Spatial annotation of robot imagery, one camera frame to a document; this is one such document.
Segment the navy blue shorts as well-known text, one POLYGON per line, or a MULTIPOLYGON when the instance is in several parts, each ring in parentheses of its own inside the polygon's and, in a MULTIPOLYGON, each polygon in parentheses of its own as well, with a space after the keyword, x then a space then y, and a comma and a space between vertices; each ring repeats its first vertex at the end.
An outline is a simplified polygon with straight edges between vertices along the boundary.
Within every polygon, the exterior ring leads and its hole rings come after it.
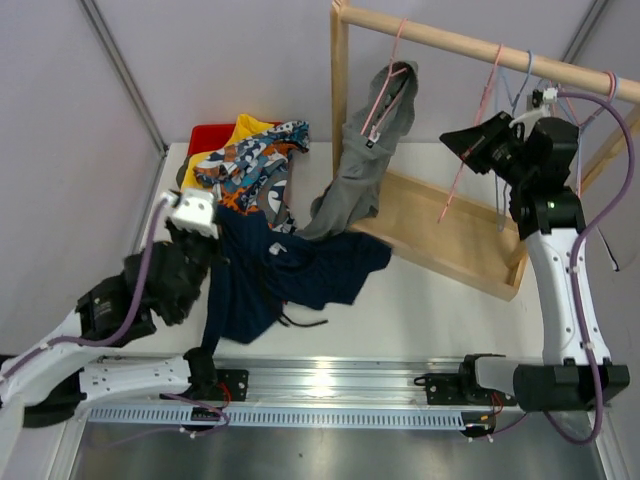
POLYGON ((262 211, 248 215, 217 209, 221 255, 210 270, 207 318, 201 347, 214 352, 225 338, 258 339, 290 318, 284 305, 321 311, 351 305, 368 276, 385 269, 391 247, 373 236, 343 232, 321 241, 271 229, 262 211))

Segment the olive green shorts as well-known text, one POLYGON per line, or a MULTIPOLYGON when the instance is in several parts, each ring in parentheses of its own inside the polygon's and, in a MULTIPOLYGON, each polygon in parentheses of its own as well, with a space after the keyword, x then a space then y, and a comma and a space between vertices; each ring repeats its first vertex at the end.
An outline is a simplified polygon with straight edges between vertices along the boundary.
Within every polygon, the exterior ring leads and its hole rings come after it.
POLYGON ((182 164, 180 165, 180 167, 178 168, 178 170, 177 170, 177 173, 176 173, 176 185, 177 185, 177 187, 179 189, 182 188, 182 184, 183 184, 183 181, 184 181, 184 178, 185 178, 188 166, 189 166, 189 160, 190 160, 190 158, 186 157, 184 159, 184 161, 182 162, 182 164))

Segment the patterned blue orange shorts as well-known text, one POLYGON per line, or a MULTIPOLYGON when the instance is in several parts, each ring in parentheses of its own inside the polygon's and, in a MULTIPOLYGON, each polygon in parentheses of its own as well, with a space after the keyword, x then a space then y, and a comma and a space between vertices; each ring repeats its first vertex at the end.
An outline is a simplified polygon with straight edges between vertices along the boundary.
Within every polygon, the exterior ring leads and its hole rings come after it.
POLYGON ((297 226, 287 199, 290 163, 296 153, 309 150, 309 124, 273 124, 212 152, 194 173, 198 189, 212 192, 221 205, 244 215, 262 212, 272 230, 292 234, 297 226))

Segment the grey shorts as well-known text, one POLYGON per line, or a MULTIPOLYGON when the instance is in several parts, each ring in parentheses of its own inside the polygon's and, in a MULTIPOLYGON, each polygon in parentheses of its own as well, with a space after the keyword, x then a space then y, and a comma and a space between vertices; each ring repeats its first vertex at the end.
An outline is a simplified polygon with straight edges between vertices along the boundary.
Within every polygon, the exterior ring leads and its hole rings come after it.
POLYGON ((415 120, 418 65, 413 61, 398 61, 397 66, 409 68, 408 80, 399 102, 380 127, 379 140, 371 143, 360 132, 385 80, 388 66, 371 81, 366 105, 343 125, 337 173, 323 194, 312 202, 311 220, 297 232, 298 236, 306 240, 322 240, 378 214, 382 180, 399 141, 409 133, 415 120))

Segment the yellow shorts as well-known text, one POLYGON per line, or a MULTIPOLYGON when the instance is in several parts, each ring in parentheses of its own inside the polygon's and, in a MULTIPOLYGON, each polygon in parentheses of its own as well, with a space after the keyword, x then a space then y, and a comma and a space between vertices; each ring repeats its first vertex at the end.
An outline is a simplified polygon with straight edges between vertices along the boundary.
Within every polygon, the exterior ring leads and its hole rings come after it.
MULTIPOLYGON (((239 114, 235 120, 236 126, 231 138, 227 141, 224 147, 228 145, 232 145, 236 142, 239 142, 247 137, 250 137, 254 134, 262 133, 270 128, 274 127, 273 123, 263 122, 257 120, 256 118, 248 115, 248 114, 239 114)), ((196 175, 194 173, 194 168, 202 161, 204 161, 212 152, 203 152, 199 154, 195 154, 189 160, 189 166, 182 184, 182 188, 180 190, 184 190, 185 188, 199 188, 200 184, 196 179, 196 175)))

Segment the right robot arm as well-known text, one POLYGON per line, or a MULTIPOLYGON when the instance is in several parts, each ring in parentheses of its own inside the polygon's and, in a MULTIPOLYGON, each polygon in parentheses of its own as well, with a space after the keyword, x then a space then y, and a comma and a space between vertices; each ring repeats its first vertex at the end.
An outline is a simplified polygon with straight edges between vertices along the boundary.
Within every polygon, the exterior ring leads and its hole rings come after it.
POLYGON ((511 188, 509 210, 534 268, 544 343, 538 364, 478 356, 456 380, 458 395, 479 403, 492 390, 515 397, 525 412, 588 411, 630 384, 601 335, 586 272, 581 201, 565 183, 579 130, 541 117, 529 131, 500 112, 441 142, 477 174, 494 172, 511 188))

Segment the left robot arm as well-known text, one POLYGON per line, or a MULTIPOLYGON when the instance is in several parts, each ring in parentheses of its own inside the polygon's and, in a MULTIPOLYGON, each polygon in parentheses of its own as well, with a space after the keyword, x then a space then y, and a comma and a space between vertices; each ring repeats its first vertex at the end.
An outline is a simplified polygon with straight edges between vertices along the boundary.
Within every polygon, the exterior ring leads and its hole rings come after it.
POLYGON ((214 237, 168 228, 167 241, 151 240, 128 256, 118 275, 80 297, 65 320, 30 351, 1 360, 1 420, 44 428, 71 419, 104 400, 158 395, 225 401, 211 353, 193 347, 157 362, 101 367, 107 348, 122 348, 156 333, 160 318, 182 324, 201 295, 211 265, 220 259, 214 237))

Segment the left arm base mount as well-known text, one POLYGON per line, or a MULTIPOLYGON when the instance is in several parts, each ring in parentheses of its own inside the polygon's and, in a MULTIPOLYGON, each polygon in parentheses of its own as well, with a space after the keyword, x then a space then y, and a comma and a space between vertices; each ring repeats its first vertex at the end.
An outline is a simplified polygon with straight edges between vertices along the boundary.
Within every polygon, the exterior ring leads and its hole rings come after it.
POLYGON ((246 369, 216 369, 210 377, 196 378, 179 396, 198 401, 244 402, 249 386, 246 369))

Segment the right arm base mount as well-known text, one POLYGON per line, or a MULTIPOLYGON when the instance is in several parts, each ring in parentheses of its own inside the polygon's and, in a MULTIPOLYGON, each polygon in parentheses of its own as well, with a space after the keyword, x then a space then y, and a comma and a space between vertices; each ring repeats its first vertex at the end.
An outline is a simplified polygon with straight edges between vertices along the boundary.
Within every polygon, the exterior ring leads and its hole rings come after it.
POLYGON ((428 373, 413 379, 424 390, 429 405, 438 406, 516 406, 511 394, 480 387, 457 373, 428 373))

